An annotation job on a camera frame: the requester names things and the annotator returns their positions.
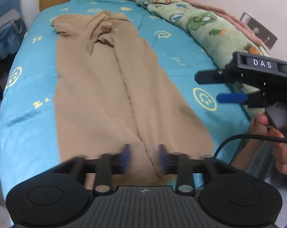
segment yellow pattern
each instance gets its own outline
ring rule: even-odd
[[[120,9],[123,10],[123,11],[130,11],[130,10],[132,10],[132,9],[129,8],[129,7],[121,7]]]
[[[21,74],[22,74],[22,68],[21,67],[16,68],[10,75],[5,89],[15,84]]]
[[[171,33],[165,32],[165,31],[157,31],[154,34],[157,34],[159,39],[161,39],[161,38],[168,38],[168,37],[170,37],[172,35]]]
[[[172,59],[174,59],[175,61],[177,61],[179,63],[180,66],[185,66],[182,61],[179,59],[179,57],[171,57]]]
[[[43,103],[41,102],[41,100],[33,102],[33,106],[37,109],[38,107],[40,107]]]
[[[89,13],[98,13],[98,12],[101,12],[102,10],[99,9],[99,8],[93,8],[93,9],[89,9],[88,12]]]
[[[197,103],[208,111],[214,112],[217,110],[217,103],[214,98],[201,88],[194,88],[193,95]]]
[[[38,37],[36,37],[36,38],[34,38],[33,40],[32,40],[32,43],[35,43],[35,42],[37,42],[37,41],[39,41],[39,40],[41,40],[42,39],[42,36],[38,36]]]
[[[53,18],[50,18],[50,21],[53,21],[57,16],[53,17]]]

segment black cable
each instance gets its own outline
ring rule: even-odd
[[[237,140],[237,139],[256,139],[256,140],[266,140],[266,141],[274,141],[279,143],[287,143],[286,138],[280,138],[275,136],[266,136],[266,135],[254,135],[254,134],[239,134],[239,135],[233,135],[229,137],[228,139],[224,140],[219,147],[216,149],[216,152],[214,153],[214,158],[217,157],[220,150],[230,141]]]

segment gray pants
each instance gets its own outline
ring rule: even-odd
[[[280,192],[283,207],[275,224],[278,228],[287,228],[287,176],[279,173],[275,168],[275,159],[271,150],[271,143],[265,141],[249,162],[246,172],[271,184]]]

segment bed sheet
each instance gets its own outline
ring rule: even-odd
[[[0,107],[0,178],[4,197],[18,183],[60,163],[53,97],[56,87],[56,33],[50,25],[58,15],[125,13],[152,46],[159,64],[209,130],[217,147],[227,137],[244,133],[249,120],[238,104],[219,104],[228,86],[199,86],[198,70],[216,65],[182,29],[127,0],[72,0],[41,12],[17,53]],[[229,162],[239,142],[227,145],[220,158]]]

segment hand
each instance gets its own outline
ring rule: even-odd
[[[269,120],[264,113],[259,115],[258,122],[265,126],[269,125]],[[284,135],[276,128],[270,129],[269,136],[284,138]],[[273,142],[272,144],[272,155],[276,159],[275,167],[280,173],[287,175],[287,147],[283,143]]]

